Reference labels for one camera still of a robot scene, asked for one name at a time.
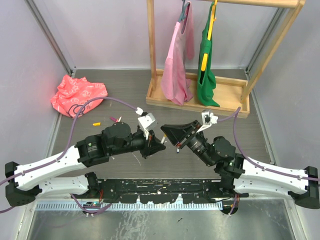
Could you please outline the yellow pen cap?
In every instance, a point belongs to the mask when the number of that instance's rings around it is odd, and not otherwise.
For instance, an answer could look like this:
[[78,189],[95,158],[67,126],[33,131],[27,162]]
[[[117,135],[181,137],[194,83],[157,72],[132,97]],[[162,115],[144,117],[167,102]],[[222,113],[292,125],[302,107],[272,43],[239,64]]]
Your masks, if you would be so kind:
[[100,122],[95,122],[95,123],[93,123],[92,125],[93,125],[94,127],[98,127],[98,126],[101,125],[101,123],[100,123]]

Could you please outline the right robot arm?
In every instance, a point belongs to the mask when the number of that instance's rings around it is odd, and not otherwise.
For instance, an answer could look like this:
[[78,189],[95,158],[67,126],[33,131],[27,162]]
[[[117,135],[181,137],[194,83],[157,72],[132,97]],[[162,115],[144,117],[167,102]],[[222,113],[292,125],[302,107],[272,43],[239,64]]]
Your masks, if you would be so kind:
[[221,177],[219,191],[223,196],[272,195],[292,199],[303,208],[320,208],[317,168],[290,169],[254,160],[237,153],[223,136],[208,143],[201,127],[195,120],[188,124],[164,124],[161,130],[177,149],[188,147],[206,166],[214,167]]

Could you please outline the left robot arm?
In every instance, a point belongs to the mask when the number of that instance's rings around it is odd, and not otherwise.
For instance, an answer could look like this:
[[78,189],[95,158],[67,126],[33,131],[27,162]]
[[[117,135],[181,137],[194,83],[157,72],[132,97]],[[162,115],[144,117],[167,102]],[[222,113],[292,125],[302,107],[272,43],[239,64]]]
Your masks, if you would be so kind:
[[147,158],[165,148],[153,130],[144,132],[138,128],[132,133],[128,124],[116,122],[100,134],[77,142],[65,153],[25,165],[7,163],[5,174],[10,180],[5,197],[12,207],[26,205],[40,193],[40,182],[50,177],[106,163],[115,155],[139,151],[143,158]]

